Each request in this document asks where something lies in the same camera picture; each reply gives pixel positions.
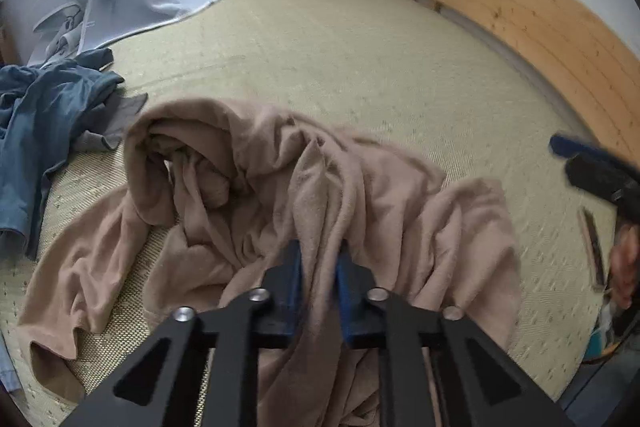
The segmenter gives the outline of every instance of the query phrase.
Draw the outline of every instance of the wooden plank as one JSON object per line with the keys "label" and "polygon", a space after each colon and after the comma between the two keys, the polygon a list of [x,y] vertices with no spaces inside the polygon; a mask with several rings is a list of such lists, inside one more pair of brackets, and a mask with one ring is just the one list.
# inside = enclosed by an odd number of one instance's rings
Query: wooden plank
{"label": "wooden plank", "polygon": [[596,138],[640,163],[640,60],[577,0],[436,0],[516,50]]}

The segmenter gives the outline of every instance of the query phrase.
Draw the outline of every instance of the wooden board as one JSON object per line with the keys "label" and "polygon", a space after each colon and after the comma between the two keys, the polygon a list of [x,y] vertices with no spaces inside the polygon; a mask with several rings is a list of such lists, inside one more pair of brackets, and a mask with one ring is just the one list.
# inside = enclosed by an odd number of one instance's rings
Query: wooden board
{"label": "wooden board", "polygon": [[640,164],[640,60],[577,0],[435,0],[517,51],[600,143]]}

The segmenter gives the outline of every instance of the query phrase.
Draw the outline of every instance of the triangular cutout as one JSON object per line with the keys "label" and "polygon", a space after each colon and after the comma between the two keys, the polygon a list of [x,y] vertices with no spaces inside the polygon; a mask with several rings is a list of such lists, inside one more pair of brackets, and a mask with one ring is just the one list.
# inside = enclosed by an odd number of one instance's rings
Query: triangular cutout
{"label": "triangular cutout", "polygon": [[169,352],[169,339],[160,339],[113,388],[118,398],[138,405],[148,405],[154,395],[156,382]]}
{"label": "triangular cutout", "polygon": [[502,401],[518,396],[522,390],[519,384],[500,367],[491,355],[473,339],[466,340],[466,349],[471,356],[476,376],[487,403],[494,406]]}

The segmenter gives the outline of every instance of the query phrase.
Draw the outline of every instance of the gray cloth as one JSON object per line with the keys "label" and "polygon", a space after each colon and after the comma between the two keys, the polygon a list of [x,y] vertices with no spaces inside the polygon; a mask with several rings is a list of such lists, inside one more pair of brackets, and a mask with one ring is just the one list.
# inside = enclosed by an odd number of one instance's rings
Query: gray cloth
{"label": "gray cloth", "polygon": [[0,69],[0,255],[35,259],[51,175],[85,131],[82,118],[124,79],[100,68],[109,49],[42,69]]}
{"label": "gray cloth", "polygon": [[15,372],[14,363],[11,361],[9,352],[6,350],[4,337],[0,331],[0,381],[8,393],[21,388],[18,374]]}
{"label": "gray cloth", "polygon": [[117,91],[112,93],[104,103],[87,112],[83,118],[86,131],[76,139],[72,149],[75,152],[116,150],[147,98],[146,92],[130,98],[122,97]]}

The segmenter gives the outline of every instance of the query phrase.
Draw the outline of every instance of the woven mat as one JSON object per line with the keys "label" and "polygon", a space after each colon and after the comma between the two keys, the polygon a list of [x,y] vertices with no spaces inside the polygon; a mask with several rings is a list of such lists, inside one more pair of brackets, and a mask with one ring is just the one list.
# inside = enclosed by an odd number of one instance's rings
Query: woven mat
{"label": "woven mat", "polygon": [[[429,156],[449,180],[501,179],[524,292],[509,352],[552,397],[565,388],[600,302],[589,286],[577,209],[593,211],[604,251],[614,216],[566,187],[546,144],[569,124],[481,41],[409,0],[223,0],[113,51],[126,93],[148,92],[149,105],[191,95],[272,102]],[[75,155],[55,177],[40,252],[124,180],[122,150]],[[154,230],[138,256],[108,329],[79,335],[80,357],[70,366],[88,391],[148,334],[141,289],[165,233]],[[25,260],[0,263],[0,327],[24,384],[20,406],[33,425],[52,427],[70,408],[34,382],[14,331],[32,272]]]}

